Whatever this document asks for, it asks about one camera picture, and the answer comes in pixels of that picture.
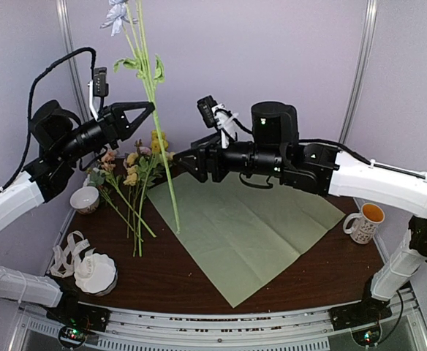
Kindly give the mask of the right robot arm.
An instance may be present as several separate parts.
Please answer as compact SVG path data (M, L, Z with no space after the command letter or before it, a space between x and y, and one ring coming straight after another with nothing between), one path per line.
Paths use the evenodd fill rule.
M252 107L250 142L241 142L237 115L212 97L197 108L215 134L199 142L195 175L220 182L236 172L244 185L254 175L316 195L359 197L411 213L400 247L369 281L369 295L355 305L359 322L371 322L427 260L427 172L415 172L366 159L340 143L298 137L298 116L292 105L259 102Z

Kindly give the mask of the pink fake flower stem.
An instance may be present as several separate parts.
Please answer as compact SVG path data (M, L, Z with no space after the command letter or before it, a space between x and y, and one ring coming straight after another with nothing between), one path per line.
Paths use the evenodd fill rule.
M124 185L129 191L130 208L128 210L128 220L132 226L134 239L140 238L140 210L138 210L139 197L144 188L145 181L148 177L149 161L151 149L144 146L141 139L136 140L134 150L125 156L123 165L126 170Z

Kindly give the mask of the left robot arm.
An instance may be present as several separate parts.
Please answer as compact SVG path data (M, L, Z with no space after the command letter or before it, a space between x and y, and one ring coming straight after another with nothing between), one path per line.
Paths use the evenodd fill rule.
M39 157L19 168L9 185L0 189L0 232L30 210L50 202L67 187L80 159L117 147L129 139L155 111L152 102L117 102L81 123L53 99L42 105L29 122L29 131L41 148ZM55 308L70 325L84 317L84 308L49 276L35 276L0 265L0 298Z

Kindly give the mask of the white ribbon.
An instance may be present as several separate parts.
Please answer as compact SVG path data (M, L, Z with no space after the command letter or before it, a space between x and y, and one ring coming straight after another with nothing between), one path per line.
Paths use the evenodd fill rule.
M67 278L74 274L75 268L81 263L80 253L90 247L88 239L75 230L67 235L67 245L53 247L53 263L50 274L58 278Z

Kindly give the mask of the peach fake flower stem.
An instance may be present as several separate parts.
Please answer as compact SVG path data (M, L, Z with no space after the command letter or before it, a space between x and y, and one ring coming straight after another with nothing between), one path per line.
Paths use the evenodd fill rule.
M129 222L126 216L130 204L128 201L128 190L123 185L126 176L126 171L123 166L124 159L125 156L123 156L122 159L118 158L118 152L116 150L107 150L105 153L99 155L93 166L86 170L86 179L83 185L93 186L99 190L99 195L101 195L104 203L109 205L119 218L122 219L127 230ZM150 228L148 222L143 218L143 209L148 188L154 185L154 181L159 175L160 174L151 175L150 172L147 187L144 191L145 199L143 201L143 207L141 208L141 215L138 217L142 223L142 238L144 230L146 230L151 237L156 237L154 230Z

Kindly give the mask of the small white bowl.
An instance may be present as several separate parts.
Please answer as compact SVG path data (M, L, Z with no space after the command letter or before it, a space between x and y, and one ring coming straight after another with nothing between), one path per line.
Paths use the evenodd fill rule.
M99 190L93 186L84 186L72 194L69 203L79 214L91 214L99 206Z

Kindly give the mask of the white scalloped dish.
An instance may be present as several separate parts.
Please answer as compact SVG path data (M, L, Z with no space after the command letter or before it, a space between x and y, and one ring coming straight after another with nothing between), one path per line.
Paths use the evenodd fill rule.
M118 270L115 261L106 254L91 253L82 260L76 258L74 278L83 293L101 297L116 287Z

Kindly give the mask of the green wrapping paper sheet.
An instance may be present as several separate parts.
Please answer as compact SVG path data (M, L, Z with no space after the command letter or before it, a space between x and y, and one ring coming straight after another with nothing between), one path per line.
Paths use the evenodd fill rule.
M344 217L318 195L278 183L244 186L236 175L198 182L173 179L179 217L167 184L148 198L201 271L233 308L275 279Z

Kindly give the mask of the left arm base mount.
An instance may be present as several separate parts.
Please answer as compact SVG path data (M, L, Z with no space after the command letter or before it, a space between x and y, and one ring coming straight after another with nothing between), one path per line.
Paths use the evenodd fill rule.
M97 332L105 332L110 310L85 305L79 302L75 289L60 286L62 296L56 307L45 307L46 317L62 324L58 331L58 341L62 347L75 350L83 346L88 337L96 338Z

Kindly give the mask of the white patterned mug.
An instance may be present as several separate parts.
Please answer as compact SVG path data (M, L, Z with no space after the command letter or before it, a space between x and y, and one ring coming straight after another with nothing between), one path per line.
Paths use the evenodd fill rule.
M343 232L357 244L368 244L384 222L385 213L373 203L364 203L357 213L349 214L342 225Z

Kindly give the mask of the blue fake flower stem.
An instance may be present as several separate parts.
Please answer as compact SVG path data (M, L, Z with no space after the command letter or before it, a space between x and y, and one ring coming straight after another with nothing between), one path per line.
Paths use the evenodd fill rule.
M132 56L117 60L113 71L117 72L120 67L135 71L136 77L142 81L148 101L157 105L156 90L165 81L165 67L159 56L151 60L142 1L110 1L109 10L100 27L110 28L113 37L124 33Z

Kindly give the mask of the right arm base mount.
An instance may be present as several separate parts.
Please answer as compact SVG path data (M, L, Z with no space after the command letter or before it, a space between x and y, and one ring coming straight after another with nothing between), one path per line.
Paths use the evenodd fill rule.
M363 288L361 301L329 310L334 331L352 329L352 338L361 347L376 347L384 339L380 322L392 316L389 301L372 297L371 281L368 279Z

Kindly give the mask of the yellow fake flower stem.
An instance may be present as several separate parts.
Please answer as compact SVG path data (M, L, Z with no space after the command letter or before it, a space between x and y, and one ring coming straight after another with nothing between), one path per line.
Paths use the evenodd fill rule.
M162 140L159 140L157 131L151 131L151 156L149 161L151 175L160 174L165 168L162 147L165 150L168 167L173 165L174 153L168 151L169 143L166 140L166 134L162 132Z

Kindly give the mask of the front aluminium rail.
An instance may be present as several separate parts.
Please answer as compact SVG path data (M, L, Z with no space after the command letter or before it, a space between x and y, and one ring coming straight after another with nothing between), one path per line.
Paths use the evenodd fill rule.
M254 314L173 314L109 308L103 331L77 341L43 309L23 306L7 350L427 350L427 327L408 287L391 316L337 330L330 306Z

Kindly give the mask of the cream fake flower bunch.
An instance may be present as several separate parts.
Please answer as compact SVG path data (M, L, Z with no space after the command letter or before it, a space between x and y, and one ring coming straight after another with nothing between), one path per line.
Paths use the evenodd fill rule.
M127 154L123 160L126 176L123 185L128 190L128 201L130 207L127 210L129 226L126 230L126 237L132 236L134 241L133 256L141 257L143 254L142 223L138 218L141 215L141 208L145 199L148 178L152 166L152 152L142 147L139 151Z

